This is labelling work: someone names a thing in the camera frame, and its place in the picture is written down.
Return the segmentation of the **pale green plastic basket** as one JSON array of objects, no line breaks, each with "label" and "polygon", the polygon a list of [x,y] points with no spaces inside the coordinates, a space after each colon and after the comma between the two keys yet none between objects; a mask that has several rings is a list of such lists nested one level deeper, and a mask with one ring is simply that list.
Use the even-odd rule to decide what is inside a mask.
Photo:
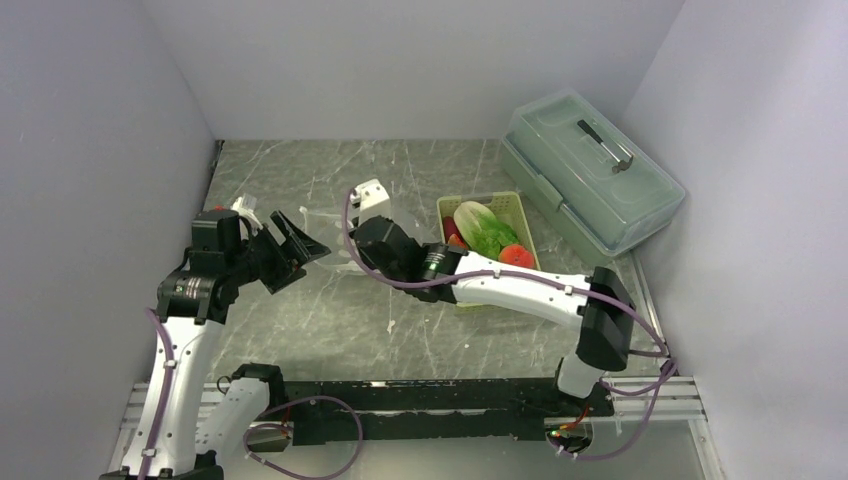
[{"label": "pale green plastic basket", "polygon": [[532,254],[534,259],[533,268],[535,270],[541,270],[525,209],[517,192],[502,191],[440,197],[436,201],[439,220],[447,216],[453,216],[459,205],[465,201],[476,201],[487,206],[500,221],[512,227],[517,234],[519,243]]}]

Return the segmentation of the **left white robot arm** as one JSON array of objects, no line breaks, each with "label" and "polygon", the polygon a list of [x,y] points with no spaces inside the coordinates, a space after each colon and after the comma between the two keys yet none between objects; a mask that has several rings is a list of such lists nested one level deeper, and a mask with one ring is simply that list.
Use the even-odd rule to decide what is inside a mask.
[{"label": "left white robot arm", "polygon": [[146,312],[157,336],[150,383],[136,434],[107,478],[223,478],[224,458],[251,423],[279,417],[288,402],[279,367],[244,364],[210,416],[199,419],[229,309],[241,287],[261,282],[276,293],[329,252],[279,211],[269,223],[244,209],[207,210],[193,219],[182,264],[160,283],[157,305]]}]

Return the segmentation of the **orange peach toy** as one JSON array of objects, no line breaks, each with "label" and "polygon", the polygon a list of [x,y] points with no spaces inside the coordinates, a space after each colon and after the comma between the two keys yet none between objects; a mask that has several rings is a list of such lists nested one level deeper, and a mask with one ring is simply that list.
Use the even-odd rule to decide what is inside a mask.
[{"label": "orange peach toy", "polygon": [[534,254],[520,244],[512,244],[504,247],[498,255],[498,261],[521,268],[536,268]]}]

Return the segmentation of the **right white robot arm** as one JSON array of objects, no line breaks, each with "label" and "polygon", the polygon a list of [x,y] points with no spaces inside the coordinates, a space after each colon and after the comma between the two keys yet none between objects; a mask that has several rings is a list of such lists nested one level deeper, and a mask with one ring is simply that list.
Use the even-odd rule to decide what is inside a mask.
[{"label": "right white robot arm", "polygon": [[576,328],[577,343],[550,391],[564,415],[588,404],[602,376],[628,366],[635,308],[608,268],[567,275],[509,265],[444,243],[420,244],[382,216],[345,230],[343,241],[365,273],[422,302],[490,305]]}]

